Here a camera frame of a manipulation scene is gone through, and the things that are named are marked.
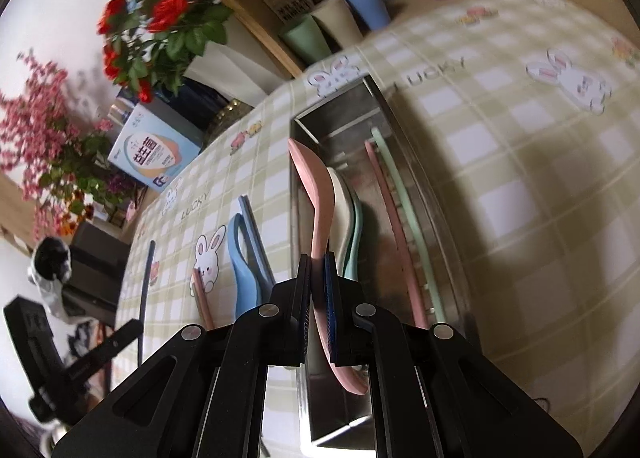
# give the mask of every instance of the checkered tablecloth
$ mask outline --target checkered tablecloth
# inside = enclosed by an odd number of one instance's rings
[[[384,89],[427,170],[485,354],[531,396],[547,398],[588,454],[640,380],[638,51],[564,0],[465,0],[341,55]],[[138,316],[155,239],[145,358],[198,321],[188,287],[194,247],[239,211],[239,194],[251,199],[276,278],[290,276],[289,120],[320,99],[306,75],[330,72],[334,59],[274,92],[145,212],[117,317],[120,325]],[[534,79],[527,66],[540,64]],[[596,115],[583,101],[601,80],[606,108]],[[230,155],[232,143],[241,146]],[[208,298],[222,325],[235,304],[226,240],[217,261]],[[114,362],[114,384],[135,362],[132,345]],[[264,418],[272,456],[298,456],[298,433],[294,374],[272,368]]]

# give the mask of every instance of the blue box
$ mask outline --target blue box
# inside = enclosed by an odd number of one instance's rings
[[[160,99],[139,103],[108,160],[136,180],[162,191],[195,159],[203,133]]]

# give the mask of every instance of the blue utensil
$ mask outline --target blue utensil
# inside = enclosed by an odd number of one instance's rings
[[[264,251],[262,240],[260,239],[258,226],[255,223],[254,212],[251,209],[251,204],[249,204],[249,197],[243,194],[238,197],[238,202],[240,203],[240,210],[244,217],[244,224],[246,225],[246,230],[249,234],[248,241],[254,252],[255,261],[258,263],[259,273],[256,277],[260,284],[262,297],[266,301],[271,297],[271,289],[276,282],[273,278],[273,273],[271,272],[271,267],[269,266],[269,260],[267,259],[267,255]]]
[[[236,319],[244,312],[257,307],[262,303],[260,285],[255,279],[254,273],[244,260],[242,251],[240,250],[239,235],[242,231],[244,239],[247,241],[249,235],[246,230],[244,217],[240,213],[236,213],[231,222],[229,222],[230,234],[226,241],[228,244],[229,257],[234,268],[236,276],[236,287],[238,288],[238,297],[236,298]]]

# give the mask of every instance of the red rose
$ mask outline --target red rose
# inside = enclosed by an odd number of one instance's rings
[[[102,49],[104,53],[102,60],[104,61],[104,73],[112,81],[120,74],[120,69],[113,66],[113,61],[117,59],[118,55],[111,47],[111,44],[104,45]]]
[[[119,76],[120,69],[114,67],[112,64],[108,64],[104,67],[104,74],[113,81],[117,76]]]
[[[162,32],[174,25],[187,10],[187,0],[160,0],[153,10],[153,19],[146,26],[149,32]]]
[[[108,34],[110,30],[111,28],[107,23],[107,18],[103,16],[102,18],[100,18],[100,21],[98,22],[98,34],[100,34],[101,36],[104,36],[105,34]]]
[[[138,98],[143,103],[150,103],[151,99],[153,99],[153,93],[151,92],[151,85],[146,79],[140,80],[140,92],[138,92]]]
[[[104,8],[104,15],[107,18],[110,18],[110,16],[122,12],[126,6],[126,0],[110,0],[109,3],[107,3],[107,6]]]
[[[98,22],[98,34],[105,35],[111,31],[109,18],[121,13],[127,7],[126,0],[110,0],[104,8],[102,17]]]

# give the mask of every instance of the pink spoon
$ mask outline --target pink spoon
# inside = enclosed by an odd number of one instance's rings
[[[334,185],[325,165],[309,148],[289,139],[289,153],[314,206],[314,233],[311,238],[311,297],[314,300],[314,315],[322,349],[335,378],[342,387],[350,393],[365,394],[369,387],[362,376],[348,366],[334,366],[329,358],[322,259],[329,241],[331,222],[334,219]]]

